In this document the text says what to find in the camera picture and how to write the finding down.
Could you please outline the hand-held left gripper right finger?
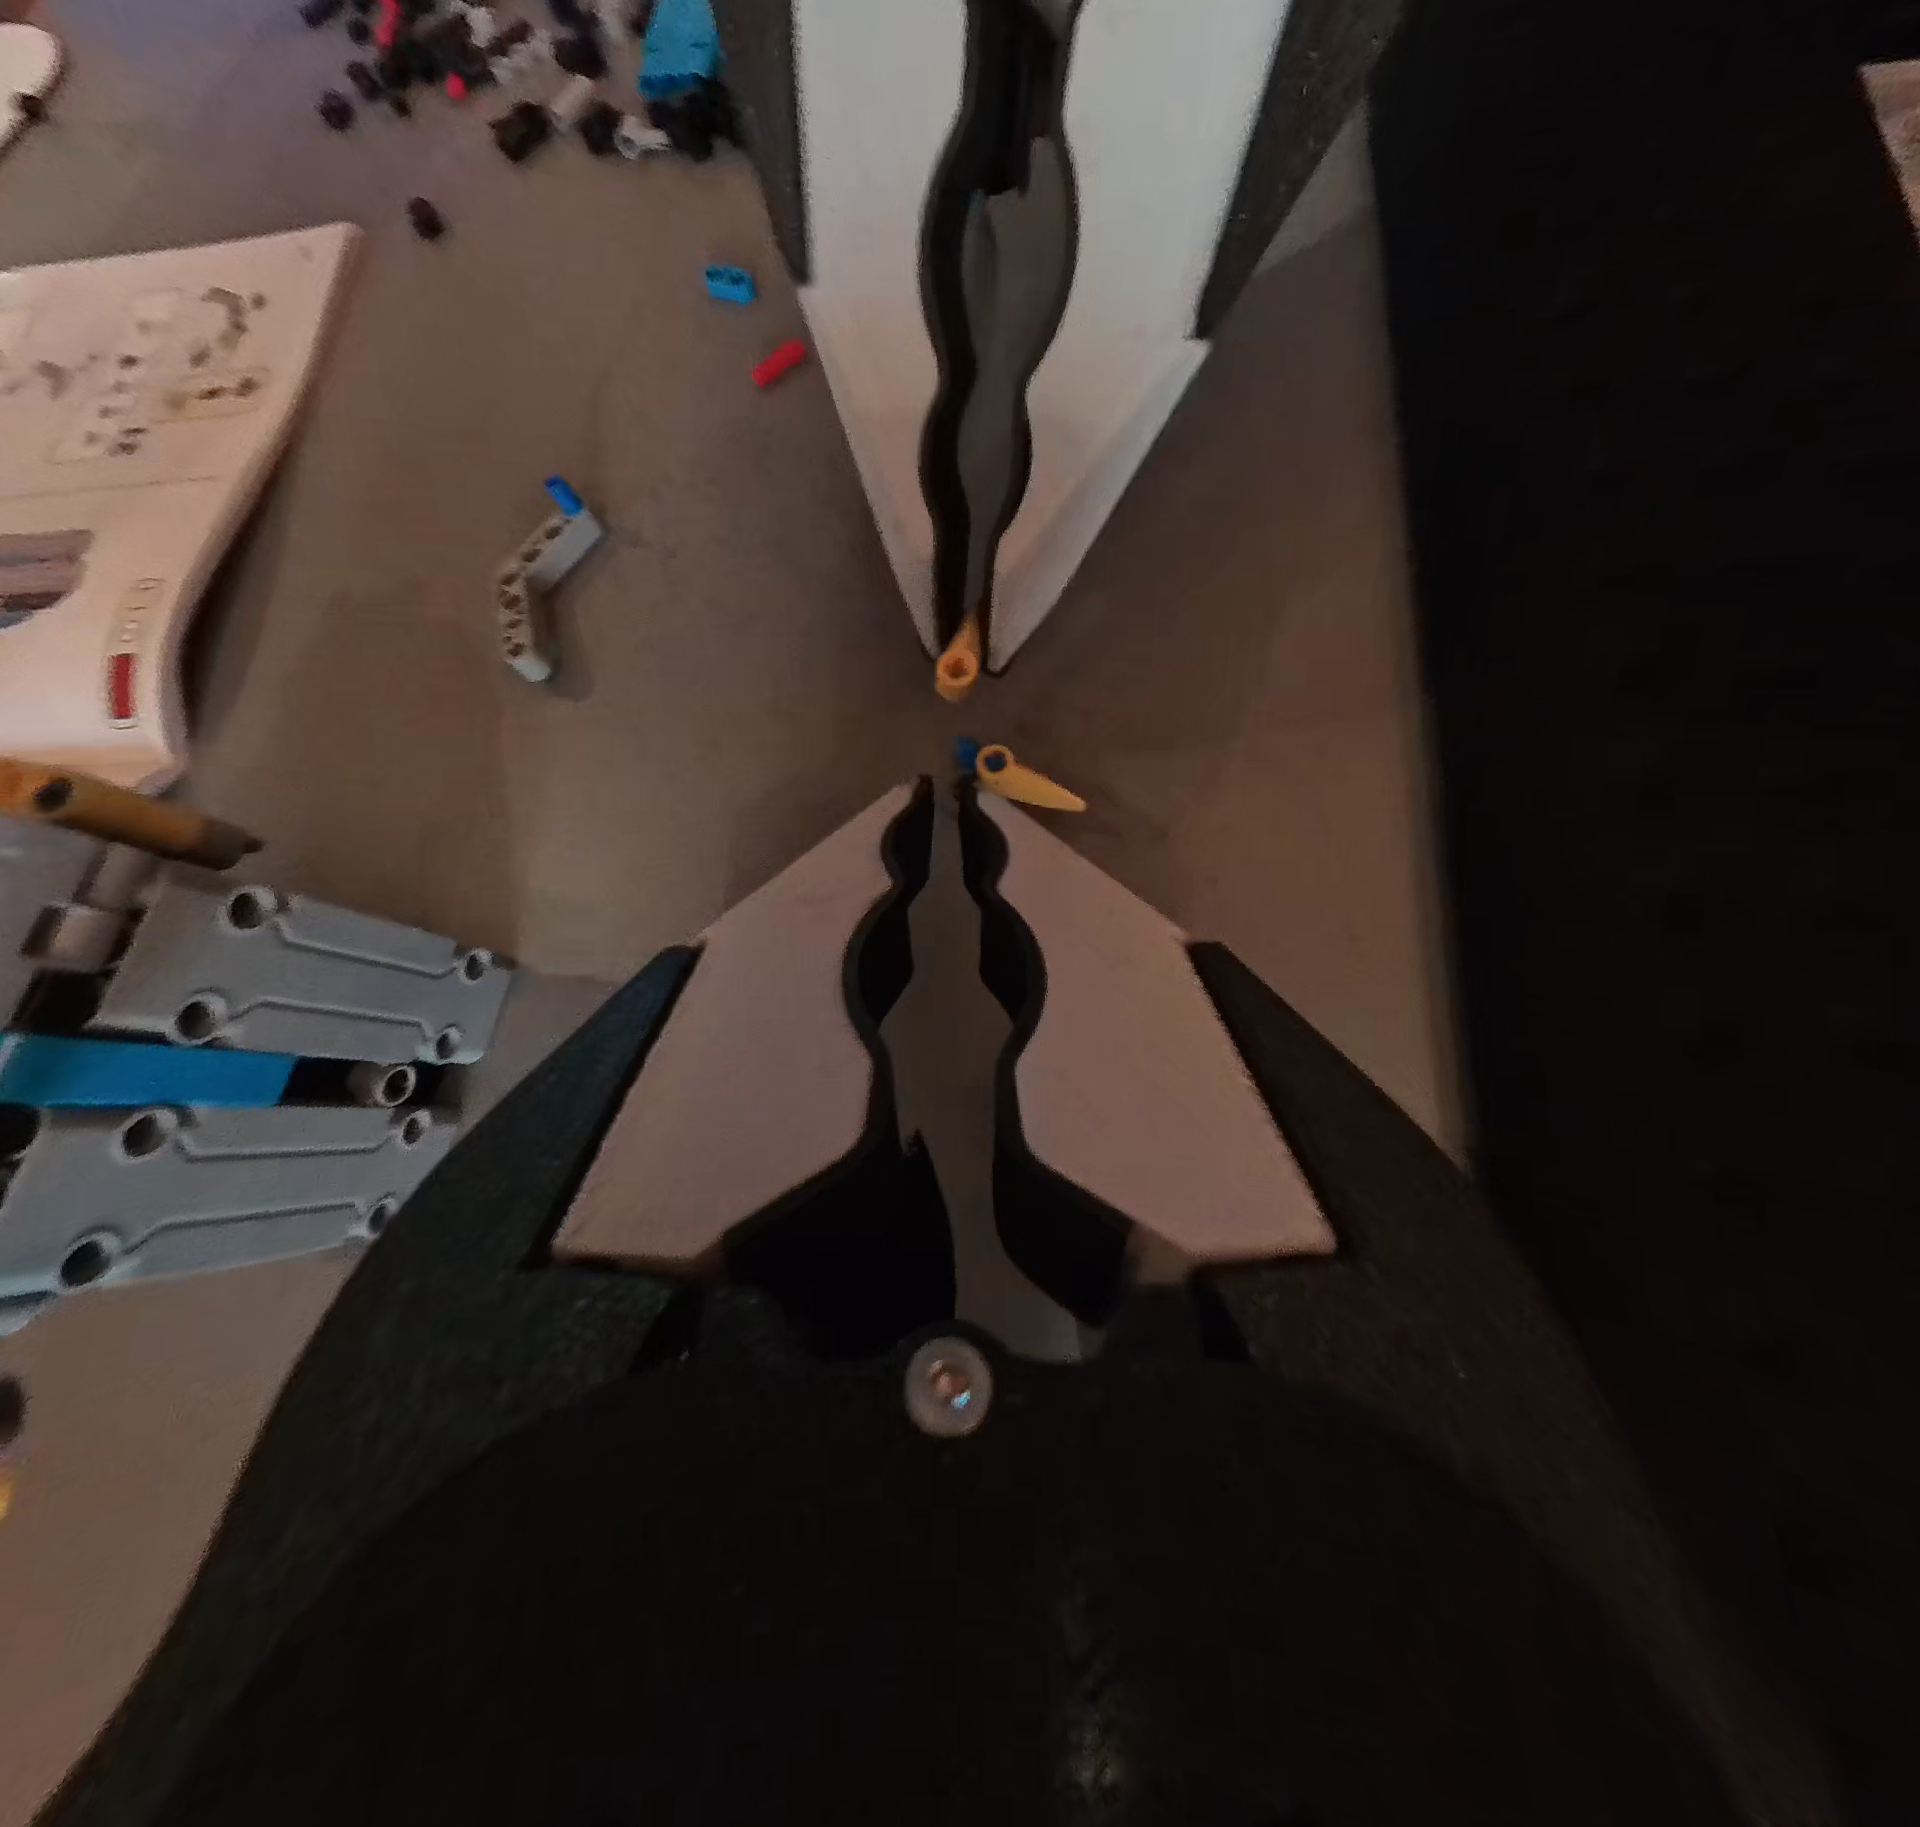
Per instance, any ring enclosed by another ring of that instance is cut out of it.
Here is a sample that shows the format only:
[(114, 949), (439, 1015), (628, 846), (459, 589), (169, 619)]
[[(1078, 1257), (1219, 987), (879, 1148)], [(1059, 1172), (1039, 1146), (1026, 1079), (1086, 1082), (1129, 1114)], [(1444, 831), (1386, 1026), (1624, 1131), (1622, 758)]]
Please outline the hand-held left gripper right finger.
[(979, 977), (1005, 1013), (992, 1217), (1022, 1272), (1324, 1259), (1335, 1227), (1187, 934), (996, 795), (958, 801)]

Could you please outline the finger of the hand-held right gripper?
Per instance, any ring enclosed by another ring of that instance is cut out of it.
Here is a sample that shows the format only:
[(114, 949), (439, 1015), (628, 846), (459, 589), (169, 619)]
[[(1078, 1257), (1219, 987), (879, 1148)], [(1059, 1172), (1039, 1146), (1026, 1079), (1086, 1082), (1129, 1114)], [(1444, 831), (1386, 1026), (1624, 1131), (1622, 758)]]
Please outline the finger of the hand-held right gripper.
[(1294, 0), (1074, 0), (1048, 137), (1065, 161), (1065, 300), (1022, 386), (1026, 482), (990, 570), (1005, 670), (1209, 358), (1198, 315)]
[(975, 0), (791, 0), (804, 173), (799, 302), (876, 538), (928, 655), (939, 520), (924, 443), (943, 386), (926, 283), (936, 173), (962, 120)]

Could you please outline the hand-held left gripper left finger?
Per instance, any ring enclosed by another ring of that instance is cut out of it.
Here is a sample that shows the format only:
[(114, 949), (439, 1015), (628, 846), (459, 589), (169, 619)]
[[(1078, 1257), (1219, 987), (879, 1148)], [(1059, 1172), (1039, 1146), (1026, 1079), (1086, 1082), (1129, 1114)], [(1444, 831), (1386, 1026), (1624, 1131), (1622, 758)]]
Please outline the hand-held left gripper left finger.
[(900, 891), (885, 844), (926, 805), (889, 788), (694, 942), (647, 1056), (555, 1232), (570, 1264), (696, 1270), (853, 1152), (876, 1054), (855, 1026), (855, 936)]

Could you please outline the grey blue brick robot model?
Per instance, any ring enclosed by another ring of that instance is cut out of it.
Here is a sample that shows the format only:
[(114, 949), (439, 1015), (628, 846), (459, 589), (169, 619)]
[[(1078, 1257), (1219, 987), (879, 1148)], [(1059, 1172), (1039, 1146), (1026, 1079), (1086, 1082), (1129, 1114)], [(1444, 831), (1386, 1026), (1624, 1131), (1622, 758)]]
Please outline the grey blue brick robot model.
[(2, 1326), (384, 1234), (512, 970), (251, 880), (257, 840), (4, 758)]

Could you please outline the pile of small brick pieces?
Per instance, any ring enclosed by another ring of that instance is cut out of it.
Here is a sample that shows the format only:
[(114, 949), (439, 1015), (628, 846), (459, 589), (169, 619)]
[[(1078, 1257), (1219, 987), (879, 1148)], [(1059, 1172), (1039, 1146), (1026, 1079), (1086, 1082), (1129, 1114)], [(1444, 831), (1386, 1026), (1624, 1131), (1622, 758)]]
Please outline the pile of small brick pieces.
[(711, 0), (300, 0), (298, 15), (345, 45), (317, 96), (332, 133), (441, 105), (474, 111), (512, 167), (564, 144), (624, 165), (746, 146)]

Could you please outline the person's brown clothing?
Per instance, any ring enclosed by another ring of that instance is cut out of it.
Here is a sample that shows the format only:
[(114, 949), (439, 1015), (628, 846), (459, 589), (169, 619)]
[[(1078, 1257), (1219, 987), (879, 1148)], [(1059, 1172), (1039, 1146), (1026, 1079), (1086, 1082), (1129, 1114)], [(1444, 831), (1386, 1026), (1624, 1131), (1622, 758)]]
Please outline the person's brown clothing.
[(1916, 238), (1830, 0), (1371, 92), (1483, 1176), (1843, 1823), (1916, 1823)]

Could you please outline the grey angled beam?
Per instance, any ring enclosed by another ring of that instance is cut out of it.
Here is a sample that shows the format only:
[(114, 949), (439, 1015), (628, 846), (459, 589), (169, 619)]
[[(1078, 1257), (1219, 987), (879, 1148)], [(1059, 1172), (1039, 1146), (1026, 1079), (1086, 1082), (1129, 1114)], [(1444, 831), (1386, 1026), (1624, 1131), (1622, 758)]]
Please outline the grey angled beam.
[(529, 685), (549, 683), (559, 664), (553, 600), (606, 538), (600, 516), (561, 475), (542, 482), (549, 512), (493, 576), (497, 649)]

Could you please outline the instruction booklet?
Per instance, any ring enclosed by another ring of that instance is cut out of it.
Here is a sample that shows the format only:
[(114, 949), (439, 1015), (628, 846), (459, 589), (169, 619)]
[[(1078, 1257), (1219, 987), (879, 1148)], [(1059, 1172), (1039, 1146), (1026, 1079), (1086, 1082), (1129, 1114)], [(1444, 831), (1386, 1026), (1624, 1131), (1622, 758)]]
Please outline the instruction booklet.
[(351, 225), (2, 274), (2, 754), (156, 795), (182, 649), (276, 471)]

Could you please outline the white folding stand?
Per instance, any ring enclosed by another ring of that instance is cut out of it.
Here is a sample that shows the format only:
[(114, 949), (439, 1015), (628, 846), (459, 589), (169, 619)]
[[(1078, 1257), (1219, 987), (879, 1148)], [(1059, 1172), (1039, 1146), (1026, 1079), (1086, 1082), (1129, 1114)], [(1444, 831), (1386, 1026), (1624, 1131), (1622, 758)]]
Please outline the white folding stand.
[(2, 47), (2, 154), (45, 122), (47, 103), (60, 86), (64, 49), (43, 26), (4, 19)]

